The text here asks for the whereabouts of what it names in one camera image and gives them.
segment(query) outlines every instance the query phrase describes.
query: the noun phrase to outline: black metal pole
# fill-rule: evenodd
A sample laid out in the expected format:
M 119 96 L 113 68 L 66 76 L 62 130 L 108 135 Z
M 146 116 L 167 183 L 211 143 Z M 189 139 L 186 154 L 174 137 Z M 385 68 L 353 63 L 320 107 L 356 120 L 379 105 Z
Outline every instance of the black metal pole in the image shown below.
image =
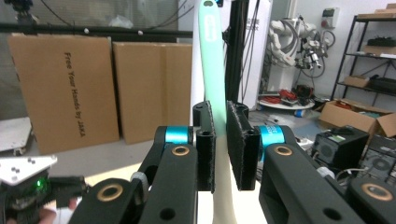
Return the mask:
M 248 19 L 248 0 L 235 0 L 231 4 L 227 62 L 225 67 L 225 97 L 237 103 L 242 73 L 245 31 Z
M 111 36 L 113 41 L 150 41 L 154 39 L 174 40 L 176 38 L 192 38 L 189 31 L 165 31 L 148 29 L 126 29 L 119 27 L 100 26 L 65 26 L 65 25 L 37 25 L 0 23 L 0 33 L 25 33 L 27 35 L 86 35 L 86 36 Z

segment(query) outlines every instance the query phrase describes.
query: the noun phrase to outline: metal shelf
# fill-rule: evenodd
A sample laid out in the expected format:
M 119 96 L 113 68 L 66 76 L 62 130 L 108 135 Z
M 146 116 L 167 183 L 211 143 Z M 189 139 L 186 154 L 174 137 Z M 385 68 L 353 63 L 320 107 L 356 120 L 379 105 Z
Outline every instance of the metal shelf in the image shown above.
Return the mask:
M 368 22 L 368 21 L 396 21 L 396 18 L 357 18 L 356 21 L 358 22 Z
M 355 88 L 355 89 L 364 90 L 364 91 L 373 91 L 373 92 L 378 92 L 378 93 L 386 94 L 386 95 L 390 95 L 390 96 L 396 96 L 396 93 L 392 93 L 392 92 L 388 92 L 388 91 L 378 91 L 378 90 L 373 90 L 373 89 L 365 88 L 365 87 L 357 87 L 357 86 L 347 85 L 344 82 L 337 82 L 337 84 L 338 85 L 342 85 L 342 86 Z
M 349 56 L 355 56 L 355 57 L 363 57 L 363 58 L 385 59 L 385 60 L 396 60 L 396 58 L 388 58 L 388 57 L 372 56 L 372 55 L 365 55 L 365 54 L 358 54 L 358 53 L 346 53 L 346 55 L 349 55 Z

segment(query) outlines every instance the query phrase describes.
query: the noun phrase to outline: industrial robot arm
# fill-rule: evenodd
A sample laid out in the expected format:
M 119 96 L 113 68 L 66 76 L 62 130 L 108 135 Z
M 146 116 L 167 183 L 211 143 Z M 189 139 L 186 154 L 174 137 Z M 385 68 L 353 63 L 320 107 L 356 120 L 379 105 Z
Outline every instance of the industrial robot arm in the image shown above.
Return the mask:
M 271 21 L 270 29 L 270 48 L 273 55 L 273 63 L 280 66 L 296 66 L 298 68 L 321 68 L 318 62 L 320 57 L 327 57 L 326 45 L 320 40 L 317 27 L 311 23 L 305 23 L 303 18 L 288 19 L 282 21 Z M 282 47 L 280 37 L 287 46 Z M 301 58 L 296 56 L 297 48 L 301 43 Z

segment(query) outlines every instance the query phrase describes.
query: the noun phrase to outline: electronic device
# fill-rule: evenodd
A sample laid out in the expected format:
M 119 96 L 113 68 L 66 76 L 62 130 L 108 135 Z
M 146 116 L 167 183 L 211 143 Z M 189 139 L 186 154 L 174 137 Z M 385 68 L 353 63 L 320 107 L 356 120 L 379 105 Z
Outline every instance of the electronic device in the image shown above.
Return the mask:
M 352 126 L 334 128 L 317 134 L 312 155 L 336 173 L 347 168 L 358 168 L 368 138 L 368 133 Z
M 339 13 L 339 7 L 325 8 L 322 13 L 321 27 L 326 29 L 335 28 Z
M 387 181 L 392 177 L 390 173 L 396 164 L 396 140 L 381 135 L 374 135 L 361 162 L 361 169 L 357 177 L 369 176 L 374 179 Z

